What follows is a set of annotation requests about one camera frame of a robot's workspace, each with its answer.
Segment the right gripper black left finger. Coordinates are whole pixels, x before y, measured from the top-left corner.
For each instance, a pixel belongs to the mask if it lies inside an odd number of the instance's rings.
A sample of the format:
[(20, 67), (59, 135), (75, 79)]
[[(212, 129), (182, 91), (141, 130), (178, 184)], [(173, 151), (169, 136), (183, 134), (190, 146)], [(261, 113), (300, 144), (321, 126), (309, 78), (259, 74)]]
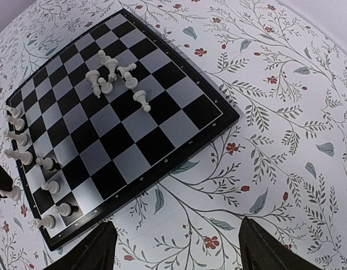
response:
[(48, 269), (113, 269), (117, 239), (114, 224), (102, 222)]

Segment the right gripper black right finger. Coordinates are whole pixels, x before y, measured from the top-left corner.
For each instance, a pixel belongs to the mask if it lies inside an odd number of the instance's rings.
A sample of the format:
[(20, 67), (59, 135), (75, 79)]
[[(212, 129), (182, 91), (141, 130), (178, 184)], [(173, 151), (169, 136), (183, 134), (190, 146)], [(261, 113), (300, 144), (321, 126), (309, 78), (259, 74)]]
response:
[(318, 269), (282, 245), (253, 219), (242, 220), (238, 238), (243, 269)]

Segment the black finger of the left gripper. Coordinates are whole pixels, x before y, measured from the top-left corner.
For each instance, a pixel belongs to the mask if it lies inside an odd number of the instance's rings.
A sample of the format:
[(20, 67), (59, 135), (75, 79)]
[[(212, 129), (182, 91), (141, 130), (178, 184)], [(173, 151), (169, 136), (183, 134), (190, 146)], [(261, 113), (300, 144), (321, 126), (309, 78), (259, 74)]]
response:
[(8, 173), (3, 169), (0, 165), (0, 190), (11, 192), (13, 188), (13, 180), (8, 175)]

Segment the white knight chess piece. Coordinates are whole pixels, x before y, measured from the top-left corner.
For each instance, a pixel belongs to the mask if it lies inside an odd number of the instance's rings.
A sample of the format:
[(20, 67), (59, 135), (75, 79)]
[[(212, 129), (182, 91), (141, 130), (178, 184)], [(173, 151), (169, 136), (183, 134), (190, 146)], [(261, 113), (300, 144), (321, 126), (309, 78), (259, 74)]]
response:
[(19, 201), (21, 199), (21, 189), (19, 186), (13, 186), (11, 191), (0, 190), (0, 195), (13, 201)]

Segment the white pawn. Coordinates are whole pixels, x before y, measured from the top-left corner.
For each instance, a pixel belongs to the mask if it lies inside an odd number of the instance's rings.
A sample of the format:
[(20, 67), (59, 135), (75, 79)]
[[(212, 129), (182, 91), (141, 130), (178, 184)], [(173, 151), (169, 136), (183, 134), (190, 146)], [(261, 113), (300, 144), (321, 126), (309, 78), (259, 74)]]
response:
[(139, 90), (133, 95), (133, 100), (137, 101), (141, 104), (144, 112), (149, 113), (151, 110), (151, 106), (146, 100), (146, 91)]

